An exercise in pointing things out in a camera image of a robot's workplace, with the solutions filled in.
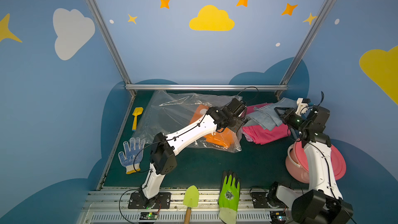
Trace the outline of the controller board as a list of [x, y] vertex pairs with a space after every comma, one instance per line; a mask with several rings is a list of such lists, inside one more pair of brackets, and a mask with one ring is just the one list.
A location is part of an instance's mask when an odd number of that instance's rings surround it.
[[141, 212], [140, 213], [140, 220], [145, 220], [145, 221], [156, 221], [158, 219], [159, 215], [154, 212]]
[[287, 217], [285, 212], [270, 212], [271, 224], [285, 224]]

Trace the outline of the green black work glove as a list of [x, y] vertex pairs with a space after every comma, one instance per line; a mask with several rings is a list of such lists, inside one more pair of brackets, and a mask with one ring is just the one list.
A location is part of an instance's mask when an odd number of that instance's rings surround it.
[[240, 198], [240, 179], [232, 171], [224, 171], [221, 181], [218, 205], [219, 218], [225, 224], [236, 224]]

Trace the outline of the clear plastic vacuum bag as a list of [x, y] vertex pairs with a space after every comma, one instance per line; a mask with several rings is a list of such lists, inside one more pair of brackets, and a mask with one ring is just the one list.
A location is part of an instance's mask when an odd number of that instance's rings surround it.
[[[222, 107], [230, 103], [232, 99], [233, 96], [227, 95], [155, 91], [144, 108], [137, 130], [132, 137], [144, 139], [147, 144], [150, 144], [159, 132], [174, 133], [197, 121], [202, 116], [199, 113], [201, 109]], [[241, 151], [241, 138], [242, 131], [234, 133], [226, 129], [224, 132], [208, 134], [188, 147], [212, 148], [236, 153]]]

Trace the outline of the white bag vacuum valve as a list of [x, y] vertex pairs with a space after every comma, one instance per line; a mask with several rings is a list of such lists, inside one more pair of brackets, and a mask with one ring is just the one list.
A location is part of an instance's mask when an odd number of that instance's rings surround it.
[[205, 115], [205, 114], [207, 113], [207, 111], [208, 111], [208, 109], [207, 109], [207, 108], [204, 108], [204, 109], [201, 109], [201, 110], [199, 111], [199, 113], [200, 113], [200, 115]]

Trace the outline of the blue dotted white glove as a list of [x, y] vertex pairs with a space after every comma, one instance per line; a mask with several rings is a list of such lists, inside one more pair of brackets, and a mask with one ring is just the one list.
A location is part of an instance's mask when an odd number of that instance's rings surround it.
[[124, 151], [118, 153], [119, 161], [126, 169], [126, 174], [132, 174], [141, 170], [140, 163], [143, 159], [143, 149], [145, 140], [140, 138], [130, 138], [123, 142]]

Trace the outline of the yellow toy shovel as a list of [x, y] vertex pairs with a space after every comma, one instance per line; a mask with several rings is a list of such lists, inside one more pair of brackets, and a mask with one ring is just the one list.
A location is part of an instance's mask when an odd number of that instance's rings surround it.
[[141, 115], [144, 111], [143, 107], [136, 107], [133, 111], [133, 116], [134, 116], [134, 120], [133, 120], [133, 124], [132, 124], [132, 131], [136, 131], [137, 129], [137, 123], [138, 123], [138, 116]]

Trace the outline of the green garden trowel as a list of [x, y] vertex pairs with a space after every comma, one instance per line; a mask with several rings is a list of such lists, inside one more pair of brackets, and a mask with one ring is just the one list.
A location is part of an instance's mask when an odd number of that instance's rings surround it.
[[184, 194], [183, 204], [187, 207], [186, 214], [184, 217], [184, 224], [190, 223], [192, 208], [197, 207], [198, 202], [199, 202], [199, 190], [195, 185], [192, 185], [186, 190]]

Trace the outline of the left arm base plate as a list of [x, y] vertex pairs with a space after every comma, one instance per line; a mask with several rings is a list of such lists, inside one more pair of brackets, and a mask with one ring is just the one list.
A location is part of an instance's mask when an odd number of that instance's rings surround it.
[[157, 196], [147, 199], [142, 192], [133, 192], [130, 196], [128, 209], [169, 209], [172, 194], [160, 192]]

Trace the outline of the pink trousers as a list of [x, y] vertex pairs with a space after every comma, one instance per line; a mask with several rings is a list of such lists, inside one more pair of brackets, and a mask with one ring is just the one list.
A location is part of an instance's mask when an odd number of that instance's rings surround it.
[[255, 144], [264, 145], [291, 135], [288, 126], [282, 124], [273, 130], [263, 129], [260, 125], [244, 126], [243, 135], [246, 140]]

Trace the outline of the aluminium frame rail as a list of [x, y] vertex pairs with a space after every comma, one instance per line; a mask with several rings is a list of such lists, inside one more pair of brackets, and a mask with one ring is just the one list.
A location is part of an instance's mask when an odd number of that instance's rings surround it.
[[160, 85], [160, 84], [126, 84], [127, 90], [194, 90], [194, 91], [286, 91], [286, 85]]

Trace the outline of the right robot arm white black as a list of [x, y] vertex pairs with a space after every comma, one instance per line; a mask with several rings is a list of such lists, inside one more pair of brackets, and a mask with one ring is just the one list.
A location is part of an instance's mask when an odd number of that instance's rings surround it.
[[276, 107], [284, 124], [299, 132], [309, 167], [308, 192], [298, 195], [293, 189], [274, 182], [267, 194], [270, 206], [285, 205], [298, 224], [345, 224], [353, 216], [352, 205], [343, 200], [331, 160], [331, 140], [323, 133], [330, 111], [315, 105], [306, 119], [294, 108]]

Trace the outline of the pink bucket with lid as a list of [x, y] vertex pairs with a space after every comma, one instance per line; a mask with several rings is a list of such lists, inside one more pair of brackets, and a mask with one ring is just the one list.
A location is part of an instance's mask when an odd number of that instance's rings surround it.
[[[292, 144], [287, 152], [285, 164], [289, 174], [294, 179], [309, 184], [309, 165], [301, 142]], [[335, 179], [341, 179], [346, 173], [346, 162], [340, 151], [333, 145], [331, 147], [331, 162]]]

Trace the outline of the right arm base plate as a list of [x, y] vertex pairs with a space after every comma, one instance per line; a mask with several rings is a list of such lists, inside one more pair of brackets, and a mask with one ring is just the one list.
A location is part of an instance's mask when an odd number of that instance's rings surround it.
[[290, 208], [297, 198], [294, 191], [279, 191], [279, 192], [251, 192], [252, 203], [254, 208]]

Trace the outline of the light blue jeans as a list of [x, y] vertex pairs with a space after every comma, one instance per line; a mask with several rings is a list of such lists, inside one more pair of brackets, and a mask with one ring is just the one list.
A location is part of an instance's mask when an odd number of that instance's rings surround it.
[[284, 97], [277, 103], [260, 108], [255, 107], [255, 111], [248, 115], [248, 121], [244, 127], [259, 125], [265, 130], [272, 131], [275, 127], [281, 126], [283, 122], [275, 111], [276, 107], [296, 109], [297, 103], [292, 99]]

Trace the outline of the right controller board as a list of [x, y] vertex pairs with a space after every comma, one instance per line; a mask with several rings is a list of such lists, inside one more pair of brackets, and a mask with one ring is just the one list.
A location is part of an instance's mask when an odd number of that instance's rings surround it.
[[287, 217], [285, 212], [270, 212], [271, 224], [285, 224]]

